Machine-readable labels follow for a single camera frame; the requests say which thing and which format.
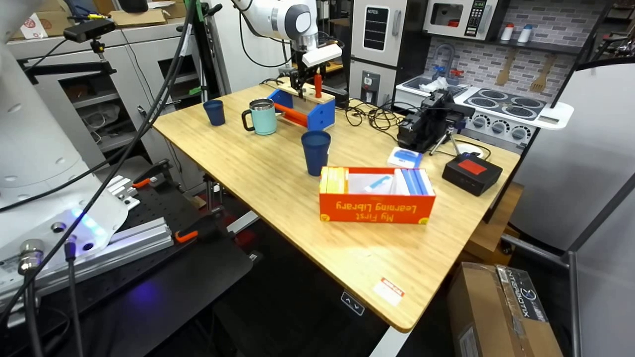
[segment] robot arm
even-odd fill
[[[234,0],[234,5],[257,36],[291,42],[291,50],[301,54],[299,72],[341,56],[335,44],[317,48],[315,0]]]

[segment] blue cup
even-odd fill
[[[242,128],[253,132],[255,135],[271,135],[277,130],[277,118],[273,102],[255,100],[250,104],[250,110],[242,112]]]
[[[212,124],[214,128],[224,126],[222,102],[210,100],[210,102],[204,102],[202,108],[204,108],[206,118],[210,120],[210,124]]]
[[[305,169],[311,177],[319,177],[321,167],[329,161],[331,135],[325,132],[307,132],[301,135]]]

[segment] mug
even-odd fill
[[[253,132],[255,135],[271,135],[277,130],[277,118],[273,102],[255,100],[250,104],[250,110],[242,112],[242,128]]]

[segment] wooden table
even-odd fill
[[[257,86],[220,98],[222,128],[210,128],[200,106],[162,116],[154,128],[388,326],[410,332],[517,165],[517,155],[490,147],[490,161],[504,171],[482,197],[440,179],[450,157],[424,157],[422,167],[436,191],[426,227],[321,223],[319,179],[305,173],[299,145],[303,130],[285,122],[269,137],[242,130],[240,114],[248,102],[269,92]],[[394,147],[369,126],[351,128],[341,110],[327,132],[331,167],[380,167]]]

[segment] wall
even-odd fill
[[[222,60],[226,68],[226,76],[230,82],[230,92],[240,92],[244,88],[251,88],[265,78],[275,78],[275,68],[257,68],[251,64],[242,48],[240,48],[240,32],[238,32],[238,11],[234,9],[232,0],[214,0],[212,7],[222,5],[222,11],[214,16],[214,24],[218,30]],[[255,38],[242,24],[244,46],[246,52],[259,64],[281,64],[281,46],[267,38]]]
[[[511,0],[504,22],[515,24],[517,30],[513,38],[517,38],[523,24],[531,24],[535,26],[531,38],[535,44],[581,48],[603,7],[603,0]],[[504,68],[507,50],[509,48],[484,42],[432,38],[424,74],[432,76],[434,64],[442,66],[448,64],[446,58],[452,58],[452,64],[464,72],[464,84],[498,88],[496,78]],[[547,52],[517,50],[509,82],[498,90],[543,102],[553,100],[575,56],[557,54],[545,92],[531,94],[529,88],[547,58]]]

